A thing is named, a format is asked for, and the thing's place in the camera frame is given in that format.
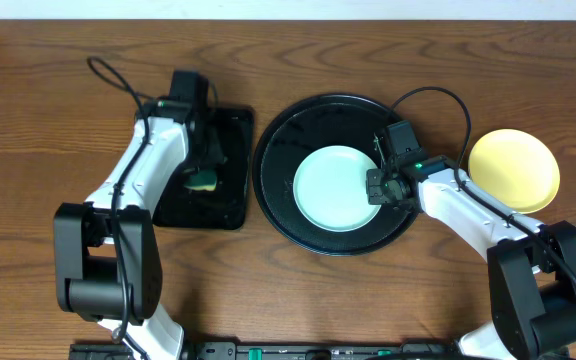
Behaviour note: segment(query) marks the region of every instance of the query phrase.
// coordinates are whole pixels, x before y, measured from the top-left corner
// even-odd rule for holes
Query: yellow plate
[[[486,134],[473,147],[468,167],[475,184],[520,213],[543,209],[559,190],[557,160],[523,131]]]

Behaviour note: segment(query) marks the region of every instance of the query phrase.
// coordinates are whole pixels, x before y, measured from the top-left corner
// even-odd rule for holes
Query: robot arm
[[[188,128],[172,118],[150,117],[150,143],[141,154],[119,197],[118,209],[136,206],[155,213],[155,207],[173,171],[189,153]],[[86,199],[95,209],[110,209],[113,185],[133,158],[144,137],[144,120],[135,123],[132,141],[108,179]]]
[[[124,342],[135,359],[145,353],[150,359],[177,360],[181,354],[183,329],[159,303],[162,268],[152,219],[173,173],[223,157],[216,135],[206,130],[207,91],[208,81],[199,74],[175,72],[169,96],[146,104],[150,140],[119,196],[123,260],[131,289]],[[144,132],[144,119],[137,119],[133,138],[106,181],[83,204],[62,204],[54,218],[60,307],[111,331],[121,323],[123,310],[117,259],[92,256],[88,248],[112,241],[114,185],[141,146]]]
[[[470,181],[444,156],[428,159],[407,121],[376,136],[381,169],[367,173],[371,204],[423,211],[453,229],[488,262],[493,322],[459,342],[466,355],[536,359],[576,341],[576,289],[546,252],[526,233],[508,224],[468,193],[539,236],[576,275],[576,228],[567,222],[544,225],[518,214]],[[459,174],[468,192],[455,180]],[[555,272],[538,287],[534,273]]]

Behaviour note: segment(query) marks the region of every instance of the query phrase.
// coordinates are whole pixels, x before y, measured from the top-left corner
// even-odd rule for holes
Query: black tray
[[[217,130],[222,151],[228,158],[215,169],[219,179],[217,188],[215,191],[188,190],[184,187],[188,175],[175,171],[157,204],[153,216],[155,225],[225,230],[235,230],[243,225],[253,114],[250,109],[219,108],[211,124]]]
[[[297,208],[293,195],[297,168],[308,155],[323,147],[349,146],[379,164],[374,133],[392,120],[401,120],[396,114],[386,119],[388,111],[374,100],[329,94],[292,105],[268,126],[255,151],[252,176],[259,205],[277,230],[317,253],[358,255],[389,244],[412,224],[416,212],[382,206],[363,227],[331,232],[308,221]]]

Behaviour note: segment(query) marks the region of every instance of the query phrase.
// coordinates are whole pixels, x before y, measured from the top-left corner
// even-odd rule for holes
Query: black plate
[[[344,94],[308,98],[282,112],[262,135],[253,159],[255,194],[270,223],[297,244],[327,255],[371,252],[401,235],[417,213],[382,206],[363,227],[331,232],[308,221],[297,208],[293,195],[297,168],[321,148],[349,146],[379,164],[373,136],[390,123],[387,113],[388,108],[374,100]],[[396,114],[390,119],[401,120]]]

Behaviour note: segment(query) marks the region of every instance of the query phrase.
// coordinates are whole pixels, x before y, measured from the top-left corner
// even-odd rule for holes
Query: green switch
[[[248,360],[261,360],[261,349],[248,350]]]

